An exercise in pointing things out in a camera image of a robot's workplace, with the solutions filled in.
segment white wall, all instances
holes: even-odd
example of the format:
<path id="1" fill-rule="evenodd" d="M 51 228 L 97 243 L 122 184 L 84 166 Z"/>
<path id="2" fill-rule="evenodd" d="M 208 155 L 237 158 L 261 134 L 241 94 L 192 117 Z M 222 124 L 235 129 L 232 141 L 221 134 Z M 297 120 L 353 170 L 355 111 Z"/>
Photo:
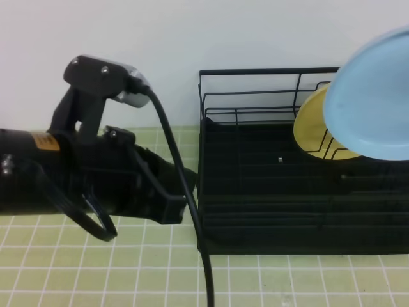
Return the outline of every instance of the white wall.
<path id="1" fill-rule="evenodd" d="M 139 68 L 172 124 L 198 124 L 200 69 L 341 65 L 408 12 L 407 0 L 0 0 L 0 127 L 47 128 L 78 54 Z M 104 123 L 158 121 L 151 105 L 110 102 Z"/>

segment yellow dish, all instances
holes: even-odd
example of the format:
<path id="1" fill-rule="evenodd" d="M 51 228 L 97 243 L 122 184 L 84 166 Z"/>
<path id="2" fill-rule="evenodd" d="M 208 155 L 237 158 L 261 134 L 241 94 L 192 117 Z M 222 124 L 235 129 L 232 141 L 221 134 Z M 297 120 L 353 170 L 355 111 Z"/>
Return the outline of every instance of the yellow dish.
<path id="1" fill-rule="evenodd" d="M 294 122 L 294 138 L 299 147 L 305 152 L 321 159 L 344 160 L 360 155 L 344 148 L 327 130 L 324 122 L 323 105 L 329 84 L 315 91 L 301 106 Z"/>

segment light blue bowl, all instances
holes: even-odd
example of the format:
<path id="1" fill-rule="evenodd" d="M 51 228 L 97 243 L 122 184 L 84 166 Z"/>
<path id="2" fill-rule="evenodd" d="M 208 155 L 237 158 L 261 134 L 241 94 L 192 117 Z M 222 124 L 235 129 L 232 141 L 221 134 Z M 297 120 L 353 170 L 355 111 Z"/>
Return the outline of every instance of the light blue bowl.
<path id="1" fill-rule="evenodd" d="M 328 130 L 349 150 L 409 160 L 409 28 L 352 57 L 331 82 L 323 112 Z"/>

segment black tray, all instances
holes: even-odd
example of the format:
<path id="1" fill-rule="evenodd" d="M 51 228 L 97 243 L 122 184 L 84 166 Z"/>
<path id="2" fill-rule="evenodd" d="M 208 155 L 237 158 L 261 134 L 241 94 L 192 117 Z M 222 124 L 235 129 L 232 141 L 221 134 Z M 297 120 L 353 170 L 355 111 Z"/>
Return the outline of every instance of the black tray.
<path id="1" fill-rule="evenodd" d="M 293 139 L 305 74 L 337 68 L 202 70 L 208 75 L 295 74 L 291 90 L 202 93 L 199 212 L 211 254 L 409 253 L 409 162 L 322 160 Z M 206 107 L 210 95 L 290 93 L 285 106 Z M 241 120 L 244 115 L 263 120 Z M 233 116 L 234 120 L 223 117 Z"/>

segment power cord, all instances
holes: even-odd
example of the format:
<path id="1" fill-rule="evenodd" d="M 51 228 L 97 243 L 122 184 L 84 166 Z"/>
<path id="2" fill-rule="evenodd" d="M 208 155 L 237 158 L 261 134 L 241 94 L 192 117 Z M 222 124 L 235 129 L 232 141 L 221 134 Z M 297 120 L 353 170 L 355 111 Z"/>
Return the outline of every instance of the power cord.
<path id="1" fill-rule="evenodd" d="M 144 84 L 142 80 L 132 77 L 129 84 L 129 91 L 132 93 L 142 93 L 143 95 L 148 96 L 152 101 L 153 106 L 156 109 L 156 112 L 158 113 L 160 123 L 164 130 L 167 144 L 169 145 L 169 149 L 171 151 L 174 166 L 176 168 L 176 171 L 178 172 L 180 182 L 186 196 L 186 201 L 187 205 L 189 206 L 190 215 L 192 216 L 194 229 L 196 231 L 197 245 L 201 254 L 204 269 L 204 278 L 206 280 L 207 306 L 214 307 L 215 289 L 213 284 L 212 264 L 210 263 L 210 256 L 207 251 L 205 237 L 203 235 L 203 229 L 200 223 L 196 201 L 193 197 L 193 194 L 189 191 L 189 185 L 187 184 L 185 172 L 183 171 L 184 169 L 183 161 L 181 159 L 179 149 L 176 145 L 176 141 L 174 140 L 171 126 L 169 124 L 169 121 L 167 120 L 167 116 L 162 107 L 162 104 L 160 103 L 159 98 L 148 85 Z"/>

